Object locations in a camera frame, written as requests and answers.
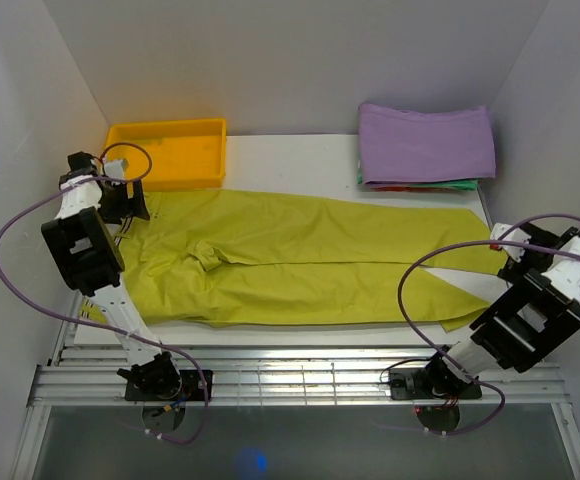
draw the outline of yellow-green cloth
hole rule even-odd
[[[135,219],[120,248],[128,291],[149,324],[403,321],[396,288],[408,265],[431,250],[489,233],[467,209],[229,190],[150,193],[146,202],[151,220]],[[504,260],[474,247],[427,265],[495,274]],[[446,328],[487,307],[422,269],[410,276],[404,299],[413,319]]]

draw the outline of yellow tray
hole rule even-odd
[[[217,188],[226,174],[226,121],[223,118],[173,122],[124,123],[113,125],[106,146],[132,142],[152,157],[152,171],[143,180],[145,191]],[[126,158],[126,178],[146,169],[146,159],[137,149],[115,147],[109,160]]]

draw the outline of white wall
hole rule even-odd
[[[56,191],[66,155],[97,151],[106,129],[41,0],[0,0],[0,226]],[[55,210],[22,222],[2,249],[16,283],[51,307],[66,295],[39,227]],[[57,329],[0,283],[0,479],[12,465],[35,365],[46,363]]]
[[[493,218],[580,215],[579,1],[551,0],[491,114],[500,146],[499,177],[486,189]],[[580,332],[555,357],[580,427]]]
[[[547,0],[45,0],[111,123],[355,132],[357,106],[490,104]]]

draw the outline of stack of folded clothes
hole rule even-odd
[[[359,107],[359,184],[375,190],[476,190],[495,176],[485,107],[417,113]]]

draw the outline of white table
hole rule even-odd
[[[357,186],[356,135],[266,135],[229,137],[224,188],[279,192],[398,207],[469,208],[484,223],[486,213],[477,192],[372,192]],[[497,277],[432,268],[431,273],[487,301],[505,291]],[[446,333],[439,325],[422,330],[437,343],[465,338],[467,327]],[[213,328],[193,322],[151,327],[167,344],[212,347],[372,347],[416,346],[422,340],[405,324],[267,327],[241,325]],[[118,345],[110,332],[78,327],[76,345]]]

